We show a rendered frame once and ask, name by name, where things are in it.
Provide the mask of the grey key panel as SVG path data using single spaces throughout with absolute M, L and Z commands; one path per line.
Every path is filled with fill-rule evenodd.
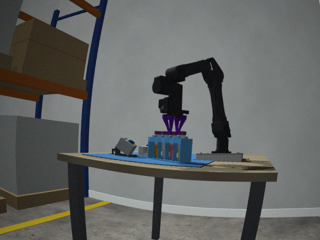
M 115 152 L 114 155 L 117 155 L 117 156 L 135 157 L 137 155 L 132 153 L 136 149 L 137 145 L 134 143 L 135 143 L 134 141 L 129 140 L 126 137 L 125 138 L 121 137 L 117 145 L 115 146 L 115 148 L 112 148 L 112 153 L 109 153 L 109 154 L 114 154 Z M 121 151 L 123 153 L 121 153 Z

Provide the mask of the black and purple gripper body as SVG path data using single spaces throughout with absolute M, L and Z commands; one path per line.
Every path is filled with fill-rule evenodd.
M 182 110 L 182 97 L 169 96 L 168 108 L 161 109 L 160 113 L 166 113 L 162 116 L 187 117 L 183 114 L 189 114 L 189 111 Z

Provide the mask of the white rectangular console with lamps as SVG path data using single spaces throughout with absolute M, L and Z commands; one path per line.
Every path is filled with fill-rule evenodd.
M 138 146 L 138 155 L 147 156 L 148 147 L 147 146 Z

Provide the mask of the blue work mat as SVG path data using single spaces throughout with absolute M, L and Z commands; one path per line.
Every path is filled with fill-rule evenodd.
M 98 158 L 105 158 L 111 160 L 119 160 L 119 161 L 126 161 L 126 162 L 134 162 L 134 163 L 143 163 L 143 164 L 153 164 L 153 165 L 164 165 L 164 166 L 176 166 L 176 167 L 192 167 L 192 168 L 201 168 L 209 163 L 214 162 L 214 160 L 196 160 L 196 158 L 192 158 L 190 163 L 176 163 L 170 161 L 163 161 L 157 159 L 151 159 L 136 155 L 132 156 L 121 156 L 115 154 L 107 154 L 107 153 L 93 153 L 93 154 L 82 154 L 86 156 L 98 157 Z M 112 155 L 112 156 L 111 156 Z

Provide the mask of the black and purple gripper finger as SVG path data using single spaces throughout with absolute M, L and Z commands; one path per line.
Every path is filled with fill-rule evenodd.
M 172 116 L 172 115 L 162 116 L 162 119 L 163 119 L 163 121 L 164 121 L 164 123 L 166 125 L 166 128 L 167 128 L 167 131 L 168 131 L 169 135 L 171 135 L 171 133 L 172 133 L 174 118 L 175 118 L 175 116 Z M 168 122 L 168 120 L 169 120 L 169 122 Z
M 174 122 L 175 122 L 175 131 L 180 131 L 183 124 L 185 123 L 187 117 L 181 116 L 181 117 L 175 117 Z M 180 121 L 180 124 L 179 124 Z M 178 127 L 179 126 L 179 127 Z

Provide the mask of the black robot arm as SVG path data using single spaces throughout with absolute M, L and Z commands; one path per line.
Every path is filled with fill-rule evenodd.
M 179 84 L 179 82 L 185 81 L 186 77 L 196 73 L 202 73 L 210 92 L 212 105 L 211 128 L 214 137 L 217 138 L 216 150 L 211 151 L 211 153 L 230 154 L 232 152 L 228 149 L 228 138 L 231 138 L 231 130 L 225 114 L 222 95 L 224 73 L 213 57 L 168 68 L 165 71 L 165 76 L 160 75 L 154 78 L 152 91 L 155 94 L 167 95 L 172 98 L 173 96 L 177 96 L 177 98 L 183 97 L 183 85 Z

